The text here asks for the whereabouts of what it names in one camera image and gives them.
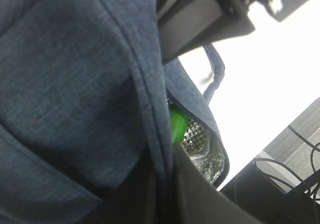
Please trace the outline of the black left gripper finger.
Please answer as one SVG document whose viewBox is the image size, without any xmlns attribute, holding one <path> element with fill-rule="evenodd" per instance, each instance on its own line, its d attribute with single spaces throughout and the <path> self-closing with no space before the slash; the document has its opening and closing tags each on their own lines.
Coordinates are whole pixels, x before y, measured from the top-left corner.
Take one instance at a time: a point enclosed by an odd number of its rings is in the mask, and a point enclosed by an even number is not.
<svg viewBox="0 0 320 224">
<path fill-rule="evenodd" d="M 319 223 L 319 171 L 297 186 L 248 164 L 217 191 L 174 144 L 180 223 Z"/>
</svg>

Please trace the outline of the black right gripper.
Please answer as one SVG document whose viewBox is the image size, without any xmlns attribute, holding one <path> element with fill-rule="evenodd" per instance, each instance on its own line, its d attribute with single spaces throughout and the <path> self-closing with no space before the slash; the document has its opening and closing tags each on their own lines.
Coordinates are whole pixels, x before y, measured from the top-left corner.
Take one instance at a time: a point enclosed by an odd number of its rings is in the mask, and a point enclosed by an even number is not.
<svg viewBox="0 0 320 224">
<path fill-rule="evenodd" d="M 157 0 L 162 60 L 252 33 L 248 11 L 242 0 Z"/>
</svg>

